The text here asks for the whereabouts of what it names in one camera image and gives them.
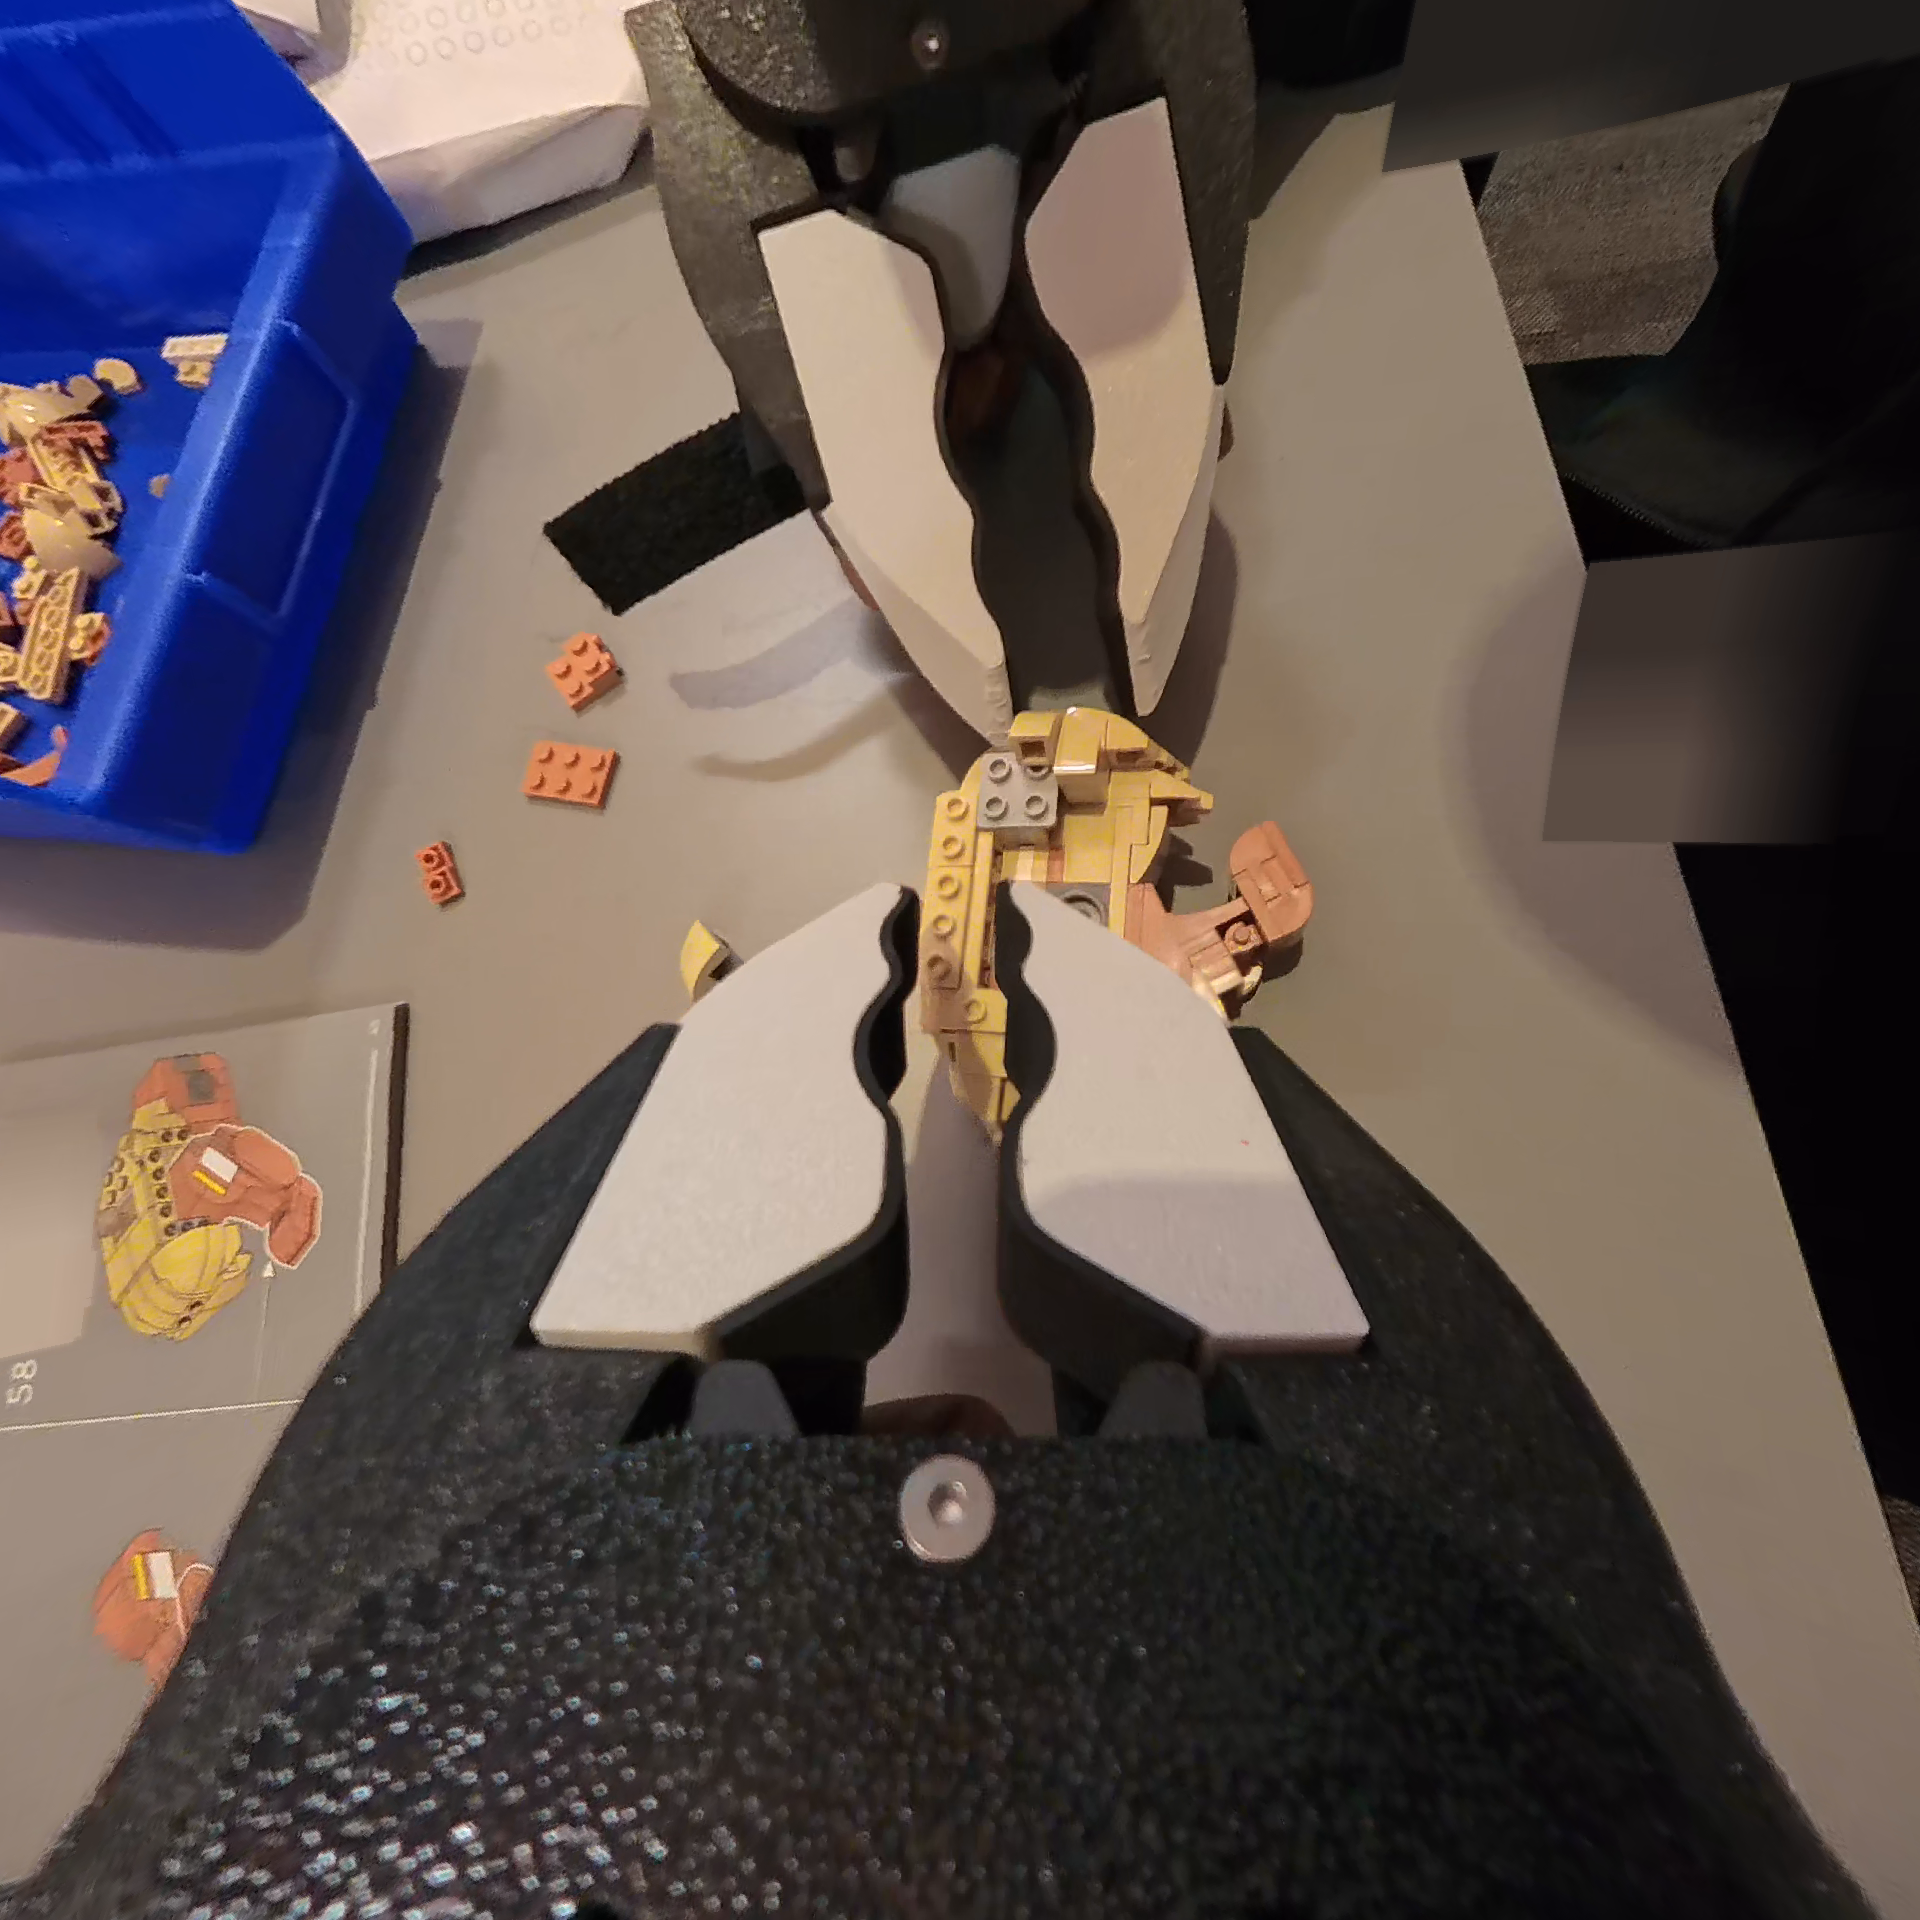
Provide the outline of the white paper bag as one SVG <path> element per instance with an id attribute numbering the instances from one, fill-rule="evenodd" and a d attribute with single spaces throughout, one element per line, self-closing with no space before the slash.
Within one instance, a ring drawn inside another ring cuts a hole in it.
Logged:
<path id="1" fill-rule="evenodd" d="M 417 242 L 618 181 L 647 131 L 627 2 L 242 2 Z"/>

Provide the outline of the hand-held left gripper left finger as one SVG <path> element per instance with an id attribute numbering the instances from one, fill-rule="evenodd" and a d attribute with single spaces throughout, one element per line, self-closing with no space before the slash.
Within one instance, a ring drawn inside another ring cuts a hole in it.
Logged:
<path id="1" fill-rule="evenodd" d="M 679 1022 L 533 1313 L 547 1349 L 879 1353 L 905 1316 L 892 1095 L 920 934 L 880 883 Z"/>

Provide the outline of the pile of loose bricks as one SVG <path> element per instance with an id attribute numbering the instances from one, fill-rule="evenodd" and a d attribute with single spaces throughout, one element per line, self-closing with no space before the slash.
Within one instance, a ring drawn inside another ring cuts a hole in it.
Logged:
<path id="1" fill-rule="evenodd" d="M 4 839 L 202 831 L 259 684 L 208 570 L 236 330 L 4 342 Z"/>

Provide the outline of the grey instruction booklet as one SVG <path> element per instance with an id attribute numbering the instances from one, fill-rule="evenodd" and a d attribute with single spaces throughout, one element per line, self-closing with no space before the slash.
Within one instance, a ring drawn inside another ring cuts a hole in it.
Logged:
<path id="1" fill-rule="evenodd" d="M 4 1070 L 4 1732 L 117 1739 L 388 1262 L 400 1007 Z"/>

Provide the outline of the tan and brown brick model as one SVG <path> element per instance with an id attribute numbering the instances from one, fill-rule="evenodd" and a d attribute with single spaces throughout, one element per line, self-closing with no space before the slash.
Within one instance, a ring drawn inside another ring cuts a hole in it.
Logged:
<path id="1" fill-rule="evenodd" d="M 989 1141 L 1015 1111 L 994 905 L 1029 879 L 1164 963 L 1235 1018 L 1313 916 L 1313 885 L 1276 822 L 1232 844 L 1226 902 L 1173 911 L 1160 890 L 1168 831 L 1211 814 L 1189 769 L 1111 711 L 1025 711 L 961 786 L 935 799 L 920 911 L 920 1018 L 948 1084 Z"/>

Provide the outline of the grey desk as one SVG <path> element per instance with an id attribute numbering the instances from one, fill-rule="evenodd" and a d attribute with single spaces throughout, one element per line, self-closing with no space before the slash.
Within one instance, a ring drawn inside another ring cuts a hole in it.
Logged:
<path id="1" fill-rule="evenodd" d="M 1673 852 L 1544 839 L 1581 559 L 1461 173 L 1329 122 L 1253 227 L 1204 593 L 1153 734 L 1315 883 L 1256 1019 L 1520 1285 L 1772 1757 L 1915 1916 L 1915 1634 Z M 732 407 L 644 169 L 433 247 L 433 365 L 247 854 L 4 844 L 4 1059 L 412 1003 L 400 1249 L 644 1025 L 921 883 L 970 732 L 789 521 L 619 619 L 544 523 Z M 569 711 L 544 663 L 625 681 Z M 618 749 L 603 810 L 522 796 Z M 417 850 L 451 842 L 464 898 Z"/>

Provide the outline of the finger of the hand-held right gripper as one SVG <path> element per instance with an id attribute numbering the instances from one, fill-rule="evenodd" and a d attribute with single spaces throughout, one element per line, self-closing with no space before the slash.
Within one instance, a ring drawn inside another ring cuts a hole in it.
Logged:
<path id="1" fill-rule="evenodd" d="M 923 679 L 973 732 L 1000 738 L 1013 692 L 977 582 L 973 510 L 944 449 L 932 269 L 833 209 L 764 228 L 759 252 L 824 459 L 824 527 Z"/>
<path id="2" fill-rule="evenodd" d="M 1226 412 L 1164 98 L 1076 132 L 1027 220 L 1025 265 L 1088 396 L 1128 681 L 1153 713 L 1194 611 Z"/>

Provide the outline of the blue plastic bin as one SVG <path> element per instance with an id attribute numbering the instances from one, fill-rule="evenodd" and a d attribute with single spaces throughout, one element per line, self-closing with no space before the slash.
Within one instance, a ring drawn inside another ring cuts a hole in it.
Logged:
<path id="1" fill-rule="evenodd" d="M 233 4 L 4 4 L 3 374 L 129 358 L 109 638 L 27 713 L 8 839 L 241 850 L 260 826 L 417 337 L 412 233 Z"/>

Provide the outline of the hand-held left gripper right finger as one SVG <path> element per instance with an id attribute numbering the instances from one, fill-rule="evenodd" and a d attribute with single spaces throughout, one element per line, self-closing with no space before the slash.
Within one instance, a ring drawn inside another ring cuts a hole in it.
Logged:
<path id="1" fill-rule="evenodd" d="M 1351 1353 L 1370 1333 L 1235 1034 L 1033 883 L 996 898 L 1000 1295 L 1044 1359 Z"/>

